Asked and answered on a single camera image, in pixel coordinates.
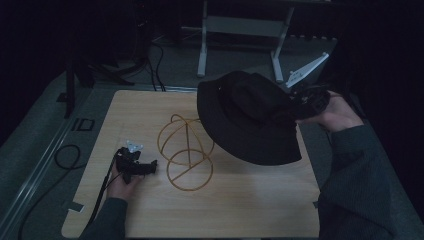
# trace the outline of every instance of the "wooden table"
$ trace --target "wooden table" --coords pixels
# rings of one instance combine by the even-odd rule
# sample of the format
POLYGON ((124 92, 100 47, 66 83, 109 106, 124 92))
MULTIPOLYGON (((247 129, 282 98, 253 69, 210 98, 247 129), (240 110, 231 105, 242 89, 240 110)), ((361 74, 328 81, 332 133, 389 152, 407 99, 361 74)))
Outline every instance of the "wooden table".
MULTIPOLYGON (((130 201, 127 237, 318 236, 318 212, 313 202, 318 199, 319 188, 299 130, 302 160, 276 167, 257 166, 216 146, 211 154, 214 170, 210 182, 197 191, 181 191, 168 180, 168 161, 159 153, 156 142, 173 114, 197 118, 196 93, 116 92, 74 197, 84 209, 68 212, 62 228, 65 237, 81 234, 112 157, 118 148, 126 146, 126 140, 144 145, 143 162, 157 159, 159 163, 157 173, 146 176, 130 201)), ((198 132, 202 141, 210 141, 206 133, 198 132)), ((170 148, 185 146, 184 141, 174 141, 170 148)), ((184 183, 197 184, 209 173, 199 169, 185 177, 184 183)))

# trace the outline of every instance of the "dark background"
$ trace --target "dark background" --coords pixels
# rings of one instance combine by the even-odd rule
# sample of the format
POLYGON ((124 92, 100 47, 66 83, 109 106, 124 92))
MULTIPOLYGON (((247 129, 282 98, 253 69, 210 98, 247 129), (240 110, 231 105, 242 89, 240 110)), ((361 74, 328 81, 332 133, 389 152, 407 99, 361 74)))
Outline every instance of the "dark background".
MULTIPOLYGON (((45 87, 65 70, 67 57, 77 56, 78 60, 79 54, 85 54, 99 63, 114 65, 120 53, 129 54, 124 46, 133 46, 137 34, 132 27, 137 16, 129 11, 134 2, 117 2, 0 2, 0 144, 19 125, 45 87)), ((424 3, 333 2, 354 6, 301 4, 296 8, 289 33, 306 38, 337 37, 338 44, 320 80, 331 79, 341 91, 359 97, 366 118, 423 220, 424 3)), ((202 1, 137 4, 146 4, 139 9, 141 18, 154 21, 176 43, 179 26, 201 25, 202 1)), ((218 4, 216 9, 228 8, 225 4, 228 3, 218 4)), ((252 8, 238 12, 258 14, 252 8)))

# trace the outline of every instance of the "person's left hand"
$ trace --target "person's left hand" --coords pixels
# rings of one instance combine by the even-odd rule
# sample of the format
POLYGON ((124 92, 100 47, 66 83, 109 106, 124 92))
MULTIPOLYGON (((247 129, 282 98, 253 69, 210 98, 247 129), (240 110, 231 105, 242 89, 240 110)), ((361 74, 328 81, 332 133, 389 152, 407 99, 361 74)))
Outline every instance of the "person's left hand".
POLYGON ((107 188, 107 197, 110 198, 120 198, 128 202, 131 196, 134 194, 134 189, 137 184, 144 178, 143 176, 135 176, 131 179, 129 184, 126 184, 124 178, 118 176, 119 172, 116 169, 116 163, 112 167, 112 177, 108 188, 107 188))

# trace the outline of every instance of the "white bracket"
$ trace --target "white bracket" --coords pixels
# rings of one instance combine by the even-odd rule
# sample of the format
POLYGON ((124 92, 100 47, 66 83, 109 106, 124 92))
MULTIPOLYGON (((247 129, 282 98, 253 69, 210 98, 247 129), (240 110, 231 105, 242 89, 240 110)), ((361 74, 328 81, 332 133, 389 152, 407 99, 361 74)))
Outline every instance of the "white bracket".
POLYGON ((314 61, 306 64, 305 66, 299 68, 294 72, 290 72, 289 80, 286 82, 287 88, 293 87, 296 83, 302 81, 306 76, 308 76, 315 68, 317 68, 321 63, 323 63, 328 58, 328 53, 322 53, 322 56, 315 59, 314 61))

